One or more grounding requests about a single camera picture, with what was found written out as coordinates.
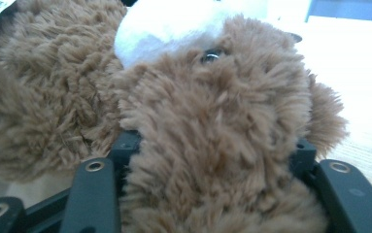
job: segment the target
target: plush toy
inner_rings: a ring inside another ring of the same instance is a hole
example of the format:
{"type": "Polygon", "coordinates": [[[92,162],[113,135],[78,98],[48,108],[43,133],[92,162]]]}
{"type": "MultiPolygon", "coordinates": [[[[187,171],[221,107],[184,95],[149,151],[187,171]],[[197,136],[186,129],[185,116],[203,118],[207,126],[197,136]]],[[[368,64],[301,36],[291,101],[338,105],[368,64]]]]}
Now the plush toy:
{"type": "Polygon", "coordinates": [[[70,173],[135,129],[143,140],[120,200],[124,232],[325,232],[288,157],[302,137],[324,155],[346,136],[335,92],[260,16],[136,24],[143,7],[154,19],[151,5],[124,17],[114,0],[19,1],[0,31],[0,178],[70,173]]]}

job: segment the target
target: teddy bear eye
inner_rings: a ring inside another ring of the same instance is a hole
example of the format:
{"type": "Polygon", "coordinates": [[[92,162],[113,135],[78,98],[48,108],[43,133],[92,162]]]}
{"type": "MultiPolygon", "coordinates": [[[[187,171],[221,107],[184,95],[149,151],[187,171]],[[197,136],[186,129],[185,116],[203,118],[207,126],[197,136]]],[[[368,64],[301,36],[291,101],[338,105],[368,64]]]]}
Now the teddy bear eye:
{"type": "Polygon", "coordinates": [[[219,49],[205,50],[203,57],[201,57],[201,63],[213,62],[219,59],[221,54],[222,50],[219,49]]]}

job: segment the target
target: black plastic bracket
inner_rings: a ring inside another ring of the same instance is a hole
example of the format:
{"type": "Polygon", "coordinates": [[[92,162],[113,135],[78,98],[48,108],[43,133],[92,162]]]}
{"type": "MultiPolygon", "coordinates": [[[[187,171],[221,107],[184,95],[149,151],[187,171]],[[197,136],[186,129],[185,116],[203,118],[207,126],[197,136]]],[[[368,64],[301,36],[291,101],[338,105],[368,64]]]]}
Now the black plastic bracket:
{"type": "MultiPolygon", "coordinates": [[[[107,158],[80,165],[71,189],[23,209],[14,197],[0,198],[0,232],[120,232],[118,197],[130,157],[141,136],[122,132],[107,158]]],[[[316,149],[300,140],[290,171],[314,189],[330,216],[329,233],[372,233],[372,185],[356,167],[337,160],[315,162],[316,149]]]]}

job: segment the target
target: wooden table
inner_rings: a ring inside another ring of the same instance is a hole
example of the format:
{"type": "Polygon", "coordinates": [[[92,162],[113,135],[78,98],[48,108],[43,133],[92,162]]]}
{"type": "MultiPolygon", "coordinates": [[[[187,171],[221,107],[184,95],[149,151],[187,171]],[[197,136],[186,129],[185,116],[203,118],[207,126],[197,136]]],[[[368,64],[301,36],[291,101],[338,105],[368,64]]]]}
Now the wooden table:
{"type": "Polygon", "coordinates": [[[372,183],[372,21],[310,17],[281,24],[298,33],[306,66],[341,95],[350,137],[328,158],[357,167],[372,183]]]}

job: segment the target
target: white fabric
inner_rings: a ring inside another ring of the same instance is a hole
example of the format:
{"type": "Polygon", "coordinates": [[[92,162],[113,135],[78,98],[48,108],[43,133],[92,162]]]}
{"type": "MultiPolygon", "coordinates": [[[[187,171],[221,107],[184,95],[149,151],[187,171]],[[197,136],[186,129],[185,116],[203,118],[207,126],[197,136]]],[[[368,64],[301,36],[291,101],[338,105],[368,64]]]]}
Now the white fabric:
{"type": "Polygon", "coordinates": [[[115,39],[125,69],[165,52],[211,49],[229,17],[265,18],[267,0],[139,0],[128,10],[115,39]]]}

